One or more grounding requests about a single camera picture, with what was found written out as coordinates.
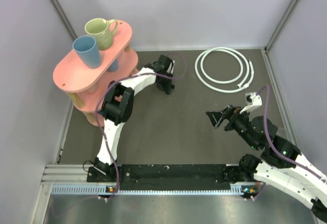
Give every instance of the wooden leg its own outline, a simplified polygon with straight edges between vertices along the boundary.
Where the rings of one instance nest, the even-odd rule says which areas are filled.
[[[66,93],[78,108],[83,108],[84,102],[76,93]]]
[[[96,122],[96,118],[94,117],[93,113],[84,113],[84,115],[86,116],[86,118],[90,123],[94,124]]]
[[[130,50],[131,50],[131,45],[130,44],[128,44],[126,47],[125,47],[125,52],[129,52]]]

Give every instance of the metal floor panel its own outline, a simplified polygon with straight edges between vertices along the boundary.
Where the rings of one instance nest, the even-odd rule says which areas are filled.
[[[52,195],[60,215],[85,196]],[[48,210],[44,224],[313,224],[310,211],[297,200],[266,187],[256,201],[240,196],[116,196],[79,203],[61,218]]]

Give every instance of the white coiled tube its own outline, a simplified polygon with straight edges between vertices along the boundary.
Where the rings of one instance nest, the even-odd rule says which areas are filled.
[[[204,70],[203,68],[203,62],[206,58],[206,56],[213,52],[213,51],[219,51],[219,52],[224,52],[224,53],[227,53],[227,54],[230,54],[231,56],[233,56],[237,61],[238,63],[240,64],[240,73],[238,74],[238,76],[236,78],[233,78],[231,80],[228,80],[228,81],[219,81],[219,80],[216,80],[216,79],[213,79],[212,77],[210,77]],[[245,73],[245,76],[244,78],[241,80],[241,82],[239,84],[236,85],[237,89],[233,89],[233,90],[225,90],[225,89],[220,89],[220,88],[216,88],[212,85],[210,85],[209,83],[207,83],[201,76],[200,76],[200,73],[199,73],[199,70],[198,70],[198,62],[199,60],[201,59],[200,61],[200,67],[201,67],[201,71],[203,73],[203,75],[208,79],[210,80],[211,82],[214,82],[214,83],[218,83],[218,84],[229,84],[229,83],[232,83],[232,82],[235,82],[237,81],[243,74],[243,71],[244,71],[244,68],[243,68],[243,64],[240,60],[240,58],[238,57],[238,55],[244,60],[244,63],[245,63],[245,68],[246,68],[246,73]],[[253,69],[253,65],[252,65],[252,62],[250,60],[247,60],[243,54],[241,54],[240,52],[234,50],[234,49],[231,49],[231,48],[226,48],[226,47],[217,47],[217,48],[213,48],[213,49],[208,49],[204,52],[202,52],[198,58],[196,59],[195,61],[195,73],[196,75],[198,76],[198,78],[200,79],[200,81],[206,85],[208,88],[211,88],[212,90],[215,90],[215,91],[218,91],[218,92],[221,92],[221,93],[227,93],[227,94],[231,94],[231,93],[237,93],[239,91],[242,91],[246,88],[248,88],[251,84],[251,82],[253,81],[253,78],[254,78],[254,69]],[[244,82],[248,79],[248,76],[250,74],[250,79],[247,83],[244,84]]]

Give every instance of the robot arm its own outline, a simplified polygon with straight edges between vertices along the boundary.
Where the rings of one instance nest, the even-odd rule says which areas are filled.
[[[147,86],[156,83],[159,90],[170,94],[174,85],[172,80],[157,77],[156,75],[141,75],[144,73],[159,73],[173,76],[174,61],[161,55],[153,64],[145,65],[135,78],[127,79],[113,87],[105,96],[100,113],[104,117],[104,132],[113,158],[117,159],[117,147],[123,126],[130,118],[133,109],[134,96]],[[100,151],[95,159],[96,169],[106,174],[106,168],[113,163],[108,154],[106,142],[102,138]]]
[[[319,219],[327,222],[327,184],[326,175],[313,166],[303,153],[288,140],[276,135],[277,126],[267,120],[269,137],[279,153],[300,163],[311,172],[280,158],[271,148],[264,133],[263,117],[251,121],[249,113],[261,106],[261,98],[256,93],[246,94],[247,106],[244,108],[228,105],[221,111],[208,111],[214,128],[228,120],[225,131],[235,130],[253,150],[263,150],[261,159],[245,155],[239,163],[239,174],[243,180],[265,182],[285,192],[311,209]]]

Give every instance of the gray wall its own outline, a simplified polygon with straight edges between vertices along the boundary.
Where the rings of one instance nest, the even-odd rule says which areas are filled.
[[[127,21],[136,50],[265,46],[290,1],[59,0],[78,35],[94,17]]]
[[[69,104],[52,72],[72,41],[48,0],[0,0],[0,223],[27,223]]]
[[[271,58],[305,155],[327,173],[327,0],[300,0]]]

